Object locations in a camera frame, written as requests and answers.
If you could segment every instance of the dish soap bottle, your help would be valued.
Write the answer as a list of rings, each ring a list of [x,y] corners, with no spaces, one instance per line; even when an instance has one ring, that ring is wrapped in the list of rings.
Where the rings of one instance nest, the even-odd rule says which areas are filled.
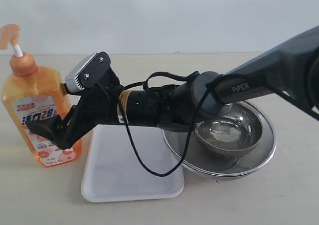
[[[32,55],[22,52],[18,44],[20,27],[8,24],[0,29],[0,49],[10,43],[14,54],[10,59],[12,74],[1,90],[1,100],[36,161],[44,166],[54,166],[78,158],[82,152],[81,140],[71,149],[60,150],[47,139],[31,133],[26,127],[30,120],[41,120],[57,113],[63,119],[71,108],[67,93],[62,87],[60,73],[39,66]]]

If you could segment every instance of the bottle label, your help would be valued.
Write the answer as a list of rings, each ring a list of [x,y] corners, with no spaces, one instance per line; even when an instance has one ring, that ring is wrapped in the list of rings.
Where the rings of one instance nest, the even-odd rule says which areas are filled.
[[[75,158],[73,149],[60,150],[49,140],[33,134],[27,128],[28,121],[42,120],[57,115],[53,97],[31,96],[12,103],[15,114],[21,121],[24,131],[30,139],[37,155],[46,166],[61,164]]]

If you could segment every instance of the stainless steel bowl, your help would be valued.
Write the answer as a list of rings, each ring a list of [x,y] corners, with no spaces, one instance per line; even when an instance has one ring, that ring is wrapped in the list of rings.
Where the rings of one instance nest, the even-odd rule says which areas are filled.
[[[182,164],[185,168],[204,178],[219,181],[234,180],[261,169],[271,160],[276,149],[276,135],[271,123],[253,104],[249,102],[240,102],[238,104],[244,106],[245,111],[248,109],[248,111],[253,112],[261,122],[262,133],[256,147],[239,158],[220,156],[216,155],[216,153],[207,152],[207,149],[203,147],[198,137],[193,133],[190,138],[188,153]],[[180,160],[185,147],[187,133],[165,130],[162,133],[168,148],[175,158]]]
[[[197,124],[195,135],[209,153],[239,158],[258,146],[263,125],[254,108],[235,103],[227,116]]]

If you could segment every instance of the bowl rim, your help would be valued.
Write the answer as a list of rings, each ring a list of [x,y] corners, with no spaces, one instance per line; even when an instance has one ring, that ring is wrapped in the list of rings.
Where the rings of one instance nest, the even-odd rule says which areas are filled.
[[[209,176],[216,176],[216,177],[239,177],[239,176],[245,176],[245,175],[248,175],[248,174],[251,174],[253,172],[256,172],[257,170],[261,169],[262,167],[264,167],[274,156],[275,154],[275,151],[276,151],[276,148],[277,148],[277,136],[276,136],[276,133],[275,133],[275,130],[274,130],[274,126],[273,124],[270,122],[269,118],[266,116],[266,114],[259,108],[257,108],[255,106],[255,104],[251,103],[251,102],[248,102],[248,101],[243,101],[242,103],[247,103],[249,104],[250,106],[252,106],[253,108],[255,108],[267,121],[270,129],[271,129],[271,132],[273,134],[273,146],[272,146],[272,149],[269,153],[269,155],[267,156],[267,158],[262,162],[260,163],[259,165],[255,166],[254,168],[252,169],[249,169],[247,171],[243,171],[243,172],[238,172],[238,173],[218,173],[218,172],[211,172],[211,171],[207,171],[207,170],[204,170],[204,169],[201,169],[201,168],[198,168],[192,164],[190,164],[189,162],[187,162],[186,160],[183,161],[182,165],[187,168],[188,170],[192,170],[193,173],[196,173],[196,172],[200,172],[202,174],[205,174],[205,175],[209,175]],[[167,145],[167,147],[169,148],[169,150],[171,151],[171,153],[176,157],[178,158],[179,160],[181,159],[181,157],[172,149],[172,147],[170,146],[168,140],[167,140],[167,137],[165,135],[165,130],[162,129],[162,135],[163,135],[163,138],[164,138],[164,141],[165,141],[165,144]]]
[[[255,109],[257,112],[259,112],[259,114],[263,115],[260,110],[258,110],[255,106],[253,106],[253,105],[252,105],[251,103],[249,103],[249,102],[246,102],[246,103],[236,102],[235,104],[240,104],[240,105],[242,105],[243,107],[245,107],[245,108],[247,108],[248,110],[250,110],[248,107],[245,106],[245,104],[248,104],[250,107],[252,107],[252,108]],[[223,149],[223,148],[221,148],[221,147],[217,147],[217,146],[215,146],[215,145],[212,145],[212,144],[210,144],[210,143],[207,143],[207,142],[202,138],[202,136],[200,136],[200,134],[198,133],[197,125],[196,125],[196,128],[195,128],[194,134],[195,134],[195,136],[196,136],[197,138],[199,138],[199,139],[201,140],[202,143],[205,143],[206,145],[209,145],[209,146],[211,146],[211,147],[213,147],[213,148],[216,148],[216,149],[219,149],[219,150],[221,150],[221,151],[225,151],[225,152],[245,152],[245,151],[251,150],[252,148],[256,147],[256,146],[260,143],[260,141],[261,141],[261,139],[262,139],[262,137],[263,137],[263,135],[264,135],[264,127],[263,127],[263,123],[262,123],[260,117],[259,117],[257,114],[255,114],[253,111],[251,111],[251,112],[252,112],[252,113],[254,114],[254,116],[256,116],[256,118],[258,119],[259,125],[260,125],[260,127],[261,127],[261,133],[260,133],[259,139],[258,139],[254,144],[250,145],[250,146],[247,147],[247,148],[229,150],[229,149]]]

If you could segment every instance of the bottle pump head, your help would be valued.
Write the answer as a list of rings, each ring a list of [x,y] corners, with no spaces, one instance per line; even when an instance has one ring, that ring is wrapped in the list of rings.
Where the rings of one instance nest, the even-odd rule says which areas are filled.
[[[22,52],[18,43],[19,31],[20,27],[14,23],[0,28],[0,49],[7,49],[8,44],[11,44],[14,50],[10,59],[13,74],[17,77],[25,77],[32,74],[37,69],[37,65],[30,54]]]

